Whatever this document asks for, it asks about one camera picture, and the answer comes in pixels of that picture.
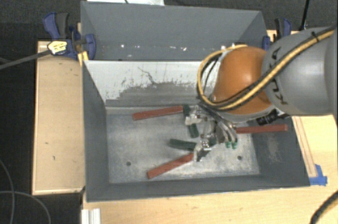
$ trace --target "dark green object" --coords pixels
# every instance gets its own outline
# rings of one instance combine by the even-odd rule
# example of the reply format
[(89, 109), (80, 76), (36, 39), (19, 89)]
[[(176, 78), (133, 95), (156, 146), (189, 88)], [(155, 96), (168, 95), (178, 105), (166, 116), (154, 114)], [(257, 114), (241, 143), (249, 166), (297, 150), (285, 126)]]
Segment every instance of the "dark green object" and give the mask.
[[(183, 105), (184, 118), (190, 115), (190, 111), (191, 109), (188, 105)], [(196, 124), (189, 125), (188, 129), (189, 129), (190, 136), (192, 138), (200, 136), (200, 133), (199, 133), (199, 130)]]
[(233, 149), (237, 149), (237, 142), (231, 143), (231, 146), (232, 146)]
[(180, 139), (171, 138), (169, 141), (169, 145), (170, 147), (173, 147), (175, 149), (194, 151), (196, 142), (187, 142), (187, 141), (182, 141)]

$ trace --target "gray bin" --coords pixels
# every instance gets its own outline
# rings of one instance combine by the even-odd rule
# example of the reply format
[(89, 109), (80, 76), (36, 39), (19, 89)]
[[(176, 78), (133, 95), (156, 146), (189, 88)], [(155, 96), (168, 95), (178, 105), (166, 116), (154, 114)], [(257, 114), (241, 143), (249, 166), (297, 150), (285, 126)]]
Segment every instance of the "gray bin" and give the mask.
[[(142, 24), (137, 25), (144, 15), (148, 19), (142, 22), (152, 27), (146, 33)], [(82, 32), (94, 33), (98, 44), (97, 60), (83, 65), (89, 202), (309, 185), (290, 119), (282, 121), (289, 125), (287, 133), (241, 135), (236, 150), (216, 145), (202, 162), (185, 164), (151, 180), (146, 177), (149, 169), (186, 154), (169, 147), (170, 138), (193, 139), (182, 114), (133, 121), (132, 113), (195, 105), (200, 60), (232, 42), (259, 46), (266, 34), (261, 13), (82, 3), (81, 18)], [(199, 24), (199, 32), (183, 29), (190, 22)]]

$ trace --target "red wooden stick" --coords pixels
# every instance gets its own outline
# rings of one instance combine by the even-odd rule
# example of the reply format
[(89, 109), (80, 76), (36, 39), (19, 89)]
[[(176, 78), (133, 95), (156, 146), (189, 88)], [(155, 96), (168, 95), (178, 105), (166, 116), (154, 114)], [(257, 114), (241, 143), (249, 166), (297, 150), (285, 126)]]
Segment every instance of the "red wooden stick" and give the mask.
[(143, 120), (154, 117), (166, 116), (183, 112), (183, 106), (174, 106), (168, 108), (141, 111), (133, 114), (133, 120)]
[(182, 166), (185, 163), (188, 163), (192, 161), (192, 158), (194, 157), (194, 153), (190, 153), (188, 155), (182, 156), (178, 159), (175, 159), (173, 161), (170, 161), (166, 164), (163, 164), (162, 166), (156, 167), (150, 171), (147, 172), (148, 179), (152, 179), (156, 176), (159, 176), (167, 171), (171, 171), (172, 169)]
[(254, 133), (281, 132), (281, 131), (287, 131), (287, 124), (247, 126), (236, 128), (237, 134), (247, 134), (247, 133), (254, 134)]

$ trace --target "yellow striped cable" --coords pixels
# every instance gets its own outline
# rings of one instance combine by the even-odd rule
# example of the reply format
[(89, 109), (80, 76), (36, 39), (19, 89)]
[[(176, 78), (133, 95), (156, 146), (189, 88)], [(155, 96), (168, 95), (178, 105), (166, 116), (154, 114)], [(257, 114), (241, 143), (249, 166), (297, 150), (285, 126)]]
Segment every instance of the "yellow striped cable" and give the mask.
[(268, 82), (271, 81), (271, 79), (286, 65), (290, 62), (290, 60), (292, 60), (295, 56), (299, 55), (301, 52), (303, 52), (304, 50), (308, 49), (309, 47), (311, 47), (312, 45), (318, 43), (319, 41), (330, 37), (333, 34), (334, 30), (330, 30), (327, 31), (319, 36), (316, 36), (315, 38), (307, 41), (306, 43), (302, 44), (301, 46), (299, 46), (297, 49), (291, 51), (289, 54), (287, 54), (279, 64), (277, 64), (273, 70), (271, 71), (271, 73), (269, 73), (266, 77), (264, 77), (262, 79), (262, 81), (257, 84), (255, 87), (253, 87), (247, 94), (243, 95), (242, 97), (238, 98), (235, 102), (230, 103), (228, 105), (219, 107), (219, 105), (221, 105), (221, 103), (214, 103), (212, 101), (210, 101), (205, 95), (204, 92), (202, 90), (202, 86), (201, 86), (201, 72), (202, 72), (202, 68), (204, 67), (204, 65), (215, 55), (222, 53), (223, 51), (217, 51), (214, 52), (213, 54), (210, 54), (209, 56), (207, 56), (201, 63), (200, 67), (199, 67), (199, 71), (198, 71), (198, 91), (199, 94), (201, 95), (202, 100), (207, 103), (210, 106), (216, 107), (216, 109), (218, 110), (227, 110), (227, 109), (232, 109), (232, 108), (236, 108), (237, 106), (240, 106), (243, 102), (245, 102), (246, 100), (248, 100), (250, 97), (252, 97), (254, 94), (256, 94), (262, 87), (264, 87)]

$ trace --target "bin floor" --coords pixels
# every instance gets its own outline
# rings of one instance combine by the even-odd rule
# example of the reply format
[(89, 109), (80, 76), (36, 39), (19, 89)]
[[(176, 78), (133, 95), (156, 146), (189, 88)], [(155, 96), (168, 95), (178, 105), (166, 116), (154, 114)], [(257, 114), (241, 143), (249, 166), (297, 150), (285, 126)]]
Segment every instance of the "bin floor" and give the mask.
[[(169, 147), (171, 138), (194, 142), (199, 140), (189, 136), (183, 114), (133, 121), (133, 113), (150, 109), (155, 108), (107, 107), (110, 183), (148, 181), (148, 170), (188, 154), (188, 151)], [(250, 134), (241, 134), (238, 136), (237, 149), (217, 144), (202, 161), (192, 161), (152, 181), (255, 174), (259, 174), (259, 166), (252, 137)]]

